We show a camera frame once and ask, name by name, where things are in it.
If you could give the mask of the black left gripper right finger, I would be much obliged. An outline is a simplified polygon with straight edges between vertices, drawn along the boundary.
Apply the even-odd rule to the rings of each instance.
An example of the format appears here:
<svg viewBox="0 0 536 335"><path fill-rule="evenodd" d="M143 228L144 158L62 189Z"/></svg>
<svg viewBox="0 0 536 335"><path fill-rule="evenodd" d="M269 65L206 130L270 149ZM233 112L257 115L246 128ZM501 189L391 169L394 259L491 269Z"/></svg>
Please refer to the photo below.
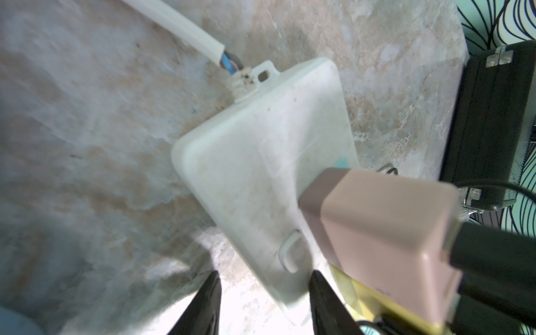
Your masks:
<svg viewBox="0 0 536 335"><path fill-rule="evenodd" d="M314 270L308 284L315 335L363 335L325 277Z"/></svg>

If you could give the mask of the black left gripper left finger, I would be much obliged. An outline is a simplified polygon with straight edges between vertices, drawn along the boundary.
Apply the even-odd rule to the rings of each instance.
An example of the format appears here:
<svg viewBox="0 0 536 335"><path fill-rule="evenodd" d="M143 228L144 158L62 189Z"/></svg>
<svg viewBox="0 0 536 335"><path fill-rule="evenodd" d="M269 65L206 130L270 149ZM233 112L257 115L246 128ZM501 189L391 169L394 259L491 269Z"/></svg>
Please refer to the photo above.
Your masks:
<svg viewBox="0 0 536 335"><path fill-rule="evenodd" d="M221 312L222 287L214 270L192 299L168 335L217 335Z"/></svg>

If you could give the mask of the yellow USB charger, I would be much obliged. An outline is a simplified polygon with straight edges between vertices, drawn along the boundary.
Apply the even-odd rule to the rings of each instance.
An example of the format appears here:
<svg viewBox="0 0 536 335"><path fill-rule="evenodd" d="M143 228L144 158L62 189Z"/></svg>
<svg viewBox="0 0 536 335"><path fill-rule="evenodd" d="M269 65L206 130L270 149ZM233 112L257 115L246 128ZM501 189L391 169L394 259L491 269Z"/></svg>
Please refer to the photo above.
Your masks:
<svg viewBox="0 0 536 335"><path fill-rule="evenodd" d="M444 334L443 323L427 322L397 303L390 301L381 293L372 290L352 279L334 265L329 265L334 280L342 294L344 304L354 320L373 321L375 317L389 314L407 322L423 334Z"/></svg>

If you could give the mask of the pink end USB charger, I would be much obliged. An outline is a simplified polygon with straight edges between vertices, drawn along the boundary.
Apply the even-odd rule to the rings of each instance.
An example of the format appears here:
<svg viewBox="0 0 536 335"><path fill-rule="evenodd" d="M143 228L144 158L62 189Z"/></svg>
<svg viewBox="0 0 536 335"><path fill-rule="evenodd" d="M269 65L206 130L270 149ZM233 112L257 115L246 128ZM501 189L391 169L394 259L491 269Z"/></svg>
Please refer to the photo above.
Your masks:
<svg viewBox="0 0 536 335"><path fill-rule="evenodd" d="M430 323L443 323L461 280L445 246L459 222L451 184L331 167L299 207L329 262Z"/></svg>

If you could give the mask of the white long power strip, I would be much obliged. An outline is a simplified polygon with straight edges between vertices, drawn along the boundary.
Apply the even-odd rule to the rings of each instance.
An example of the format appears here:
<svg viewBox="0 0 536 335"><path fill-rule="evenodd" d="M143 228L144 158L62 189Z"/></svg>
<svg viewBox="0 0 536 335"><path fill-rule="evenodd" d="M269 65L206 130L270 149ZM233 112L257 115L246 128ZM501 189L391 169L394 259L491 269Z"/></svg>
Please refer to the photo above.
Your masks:
<svg viewBox="0 0 536 335"><path fill-rule="evenodd" d="M278 71L265 61L227 83L234 102L181 137L171 160L290 322L311 316L325 258L298 200L328 168L359 166L339 70L325 57Z"/></svg>

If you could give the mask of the blue round power socket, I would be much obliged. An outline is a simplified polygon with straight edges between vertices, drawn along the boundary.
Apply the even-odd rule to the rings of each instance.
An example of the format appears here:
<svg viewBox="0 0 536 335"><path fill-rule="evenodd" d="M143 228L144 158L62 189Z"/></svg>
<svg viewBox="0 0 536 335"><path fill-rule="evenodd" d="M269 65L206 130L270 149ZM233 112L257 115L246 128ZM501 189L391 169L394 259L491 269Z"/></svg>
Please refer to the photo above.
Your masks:
<svg viewBox="0 0 536 335"><path fill-rule="evenodd" d="M1 334L24 335L34 333L33 325L25 317L1 307Z"/></svg>

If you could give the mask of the black briefcase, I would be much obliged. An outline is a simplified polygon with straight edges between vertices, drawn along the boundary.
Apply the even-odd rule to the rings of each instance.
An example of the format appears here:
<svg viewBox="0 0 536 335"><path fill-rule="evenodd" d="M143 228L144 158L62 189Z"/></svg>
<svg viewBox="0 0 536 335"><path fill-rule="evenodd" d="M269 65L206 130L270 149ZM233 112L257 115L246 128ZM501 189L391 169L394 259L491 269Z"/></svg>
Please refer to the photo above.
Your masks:
<svg viewBox="0 0 536 335"><path fill-rule="evenodd" d="M441 181L520 184L535 124L535 42L472 56L459 87Z"/></svg>

